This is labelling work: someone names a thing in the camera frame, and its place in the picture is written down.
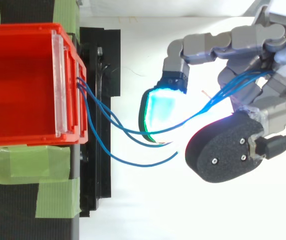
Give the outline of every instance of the blue wire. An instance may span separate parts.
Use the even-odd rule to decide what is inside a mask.
[[[238,91],[240,91],[242,88],[246,87],[247,85],[251,84],[252,82],[256,81],[257,79],[269,74],[272,72],[266,72],[266,73],[261,73],[259,75],[256,75],[255,77],[251,78],[249,81],[247,81],[246,83],[244,83],[242,86],[236,88],[235,90],[231,91],[229,94],[226,95],[226,98],[237,93]]]
[[[239,84],[239,83],[240,83],[240,80],[243,81],[244,79],[248,78],[248,76],[246,76],[247,74],[254,73],[254,72],[260,72],[260,73],[261,73],[261,71],[259,71],[259,70],[254,70],[254,71],[251,70],[251,71],[247,71],[247,72],[244,72],[244,73],[240,74],[239,76],[235,77],[230,83],[228,83],[224,88],[222,88],[222,89],[218,92],[218,94],[215,95],[215,99],[213,100],[213,98],[212,98],[212,99],[205,105],[205,107],[204,107],[201,111],[197,112],[196,114],[194,114],[193,116],[189,117],[189,118],[186,119],[185,121],[183,121],[183,122],[181,122],[181,123],[179,123],[179,124],[177,124],[177,125],[175,125],[175,126],[172,126],[172,127],[170,127],[170,128],[164,129],[164,130],[152,131],[152,132],[147,132],[147,131],[145,131],[145,132],[144,132],[144,131],[133,131],[133,130],[124,128],[124,127],[122,127],[122,126],[119,126],[119,125],[116,124],[108,115],[107,115],[106,117],[107,117],[107,119],[108,119],[109,121],[111,121],[111,123],[112,123],[114,126],[116,126],[117,128],[119,128],[119,129],[121,129],[121,130],[123,130],[123,131],[126,131],[126,132],[128,132],[128,133],[131,133],[131,134],[136,134],[136,135],[155,135],[155,134],[166,133],[166,132],[168,132],[168,131],[171,131],[171,130],[174,130],[174,129],[176,129],[176,128],[179,128],[179,127],[183,126],[185,123],[187,123],[187,122],[188,122],[189,120],[191,120],[192,118],[194,118],[194,117],[196,117],[196,116],[198,116],[198,115],[200,115],[200,114],[202,114],[202,113],[207,112],[208,110],[210,110],[215,104],[217,104],[217,103],[219,103],[220,101],[222,101],[222,100],[224,100],[225,98],[227,98],[227,96],[225,95],[225,96],[222,96],[221,98],[218,98],[218,100],[216,100],[216,98],[217,98],[218,96],[223,95],[226,91],[230,90],[230,89],[232,88],[232,86],[236,86],[235,83]],[[255,75],[255,76],[260,76],[260,75],[264,76],[264,75],[266,75],[266,74],[269,74],[269,72],[263,72],[263,73],[261,73],[261,74],[259,74],[259,75]],[[89,88],[89,86],[87,85],[87,83],[86,83],[83,79],[81,79],[80,77],[78,77],[77,79],[80,80],[83,84],[86,85],[89,95],[94,99],[94,101],[95,101],[97,104],[99,104],[98,100],[97,100],[96,97],[94,96],[93,92],[91,91],[91,89]]]
[[[81,85],[81,84],[78,84],[78,87],[81,87],[81,88],[83,88],[84,90],[86,90],[86,92],[88,92],[89,93],[89,91],[88,91],[88,89],[85,87],[85,86],[83,86],[83,85]],[[106,113],[106,111],[111,115],[111,116],[113,116],[113,118],[116,120],[116,122],[119,124],[119,126],[121,126],[121,127],[123,127],[123,125],[121,124],[121,122],[119,121],[119,119],[116,117],[116,115],[105,105],[105,104],[103,104],[101,101],[99,101],[97,98],[93,98],[94,100],[96,99],[97,101],[95,101],[95,102],[97,102],[98,103],[98,107],[100,107],[100,110],[102,111],[102,113],[103,113],[103,115],[104,116],[108,116],[107,115],[107,113]],[[127,135],[127,137],[129,137],[131,140],[133,140],[134,142],[136,142],[136,143],[138,143],[138,144],[140,144],[140,145],[142,145],[142,146],[145,146],[145,147],[148,147],[148,148],[161,148],[161,147],[164,147],[164,146],[167,146],[167,145],[169,145],[171,142],[169,142],[169,143],[164,143],[164,144],[147,144],[147,143],[144,143],[144,142],[141,142],[141,141],[139,141],[139,140],[137,140],[136,138],[134,138],[133,136],[131,136],[127,131],[124,131],[124,133]]]
[[[95,127],[94,127],[94,124],[93,124],[93,121],[92,121],[92,118],[91,118],[91,113],[89,111],[89,106],[88,106],[88,102],[86,101],[86,95],[84,93],[84,91],[78,86],[78,89],[79,91],[81,92],[81,94],[83,95],[83,98],[84,98],[84,102],[86,104],[86,109],[87,109],[87,117],[88,117],[88,122],[89,122],[89,125],[95,135],[95,138],[97,139],[98,143],[100,144],[100,146],[102,147],[102,149],[105,151],[105,153],[107,153],[110,157],[112,157],[113,159],[123,163],[123,164],[127,164],[127,165],[131,165],[131,166],[134,166],[134,167],[140,167],[140,168],[150,168],[150,167],[155,167],[155,166],[158,166],[158,165],[161,165],[161,164],[164,164],[170,160],[172,160],[177,154],[178,152],[174,153],[171,157],[169,157],[168,159],[164,160],[164,161],[160,161],[160,162],[157,162],[157,163],[153,163],[153,164],[136,164],[136,163],[132,163],[132,162],[129,162],[129,161],[124,161],[124,160],[121,160],[120,158],[114,156],[111,154],[110,151],[108,151],[108,149],[105,147],[104,143],[102,142],[102,140],[100,139],[100,137],[98,136],[96,130],[95,130]]]
[[[94,101],[95,101],[96,104],[100,105],[99,100],[94,96],[93,92],[91,91],[91,89],[89,88],[89,86],[87,85],[87,83],[86,83],[83,79],[81,79],[80,77],[78,77],[77,79],[80,80],[83,84],[86,85],[86,89],[87,89],[87,92],[88,92],[88,94],[90,95],[90,97],[92,97],[92,98],[94,99]],[[166,133],[166,132],[168,132],[168,131],[174,130],[174,129],[176,129],[176,128],[182,126],[182,125],[184,125],[184,124],[185,124],[187,121],[189,121],[190,119],[192,119],[192,118],[194,118],[195,116],[197,116],[197,115],[199,115],[199,114],[201,114],[201,113],[204,113],[204,112],[206,112],[206,111],[198,112],[197,114],[195,114],[194,116],[190,117],[188,120],[186,120],[186,121],[180,123],[179,125],[173,126],[173,127],[169,128],[169,129],[157,131],[157,132],[134,131],[134,130],[130,130],[130,129],[124,128],[123,126],[120,126],[120,125],[118,125],[117,123],[115,123],[115,122],[108,116],[108,114],[106,114],[106,112],[105,112],[105,114],[104,114],[104,112],[102,112],[102,113],[104,114],[104,116],[105,116],[115,127],[121,129],[121,130],[124,131],[124,132],[131,133],[131,134],[136,134],[136,135],[151,135],[151,134],[162,134],[162,133]]]

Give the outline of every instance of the white wall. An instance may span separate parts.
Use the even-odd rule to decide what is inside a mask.
[[[137,130],[141,96],[160,79],[172,40],[192,33],[217,34],[251,21],[83,18],[82,26],[121,29],[121,97],[112,99],[112,110],[126,127]],[[224,63],[192,68],[188,86],[188,95],[194,98],[192,112],[207,100],[201,90],[211,96],[218,91],[216,78]],[[186,127],[185,142],[195,129],[230,111],[226,101],[195,119]],[[163,160],[176,150],[176,146],[146,149],[114,127],[111,141],[114,155],[141,164]],[[112,160],[112,198],[102,200],[90,218],[81,219],[81,240],[286,239],[286,153],[235,180],[209,184],[189,169],[184,146],[181,149],[171,162],[148,169]]]
[[[237,17],[254,0],[82,0],[88,17]]]

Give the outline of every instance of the red plastic bin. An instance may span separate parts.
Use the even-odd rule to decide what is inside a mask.
[[[86,68],[55,23],[0,25],[0,146],[84,144]]]

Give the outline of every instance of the black foam thumb pad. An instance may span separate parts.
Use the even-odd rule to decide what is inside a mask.
[[[243,112],[236,112],[197,132],[187,145],[186,162],[207,182],[221,183],[234,179],[260,165],[261,160],[249,157],[247,140],[261,131],[263,127],[259,122]]]

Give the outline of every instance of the cyan light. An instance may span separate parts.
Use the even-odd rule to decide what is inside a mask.
[[[186,95],[180,90],[172,90],[168,88],[155,88],[148,93],[144,126],[145,131],[159,131],[168,127],[172,127],[182,120],[186,114],[185,102]],[[175,137],[175,130],[149,136],[155,142],[172,141]]]

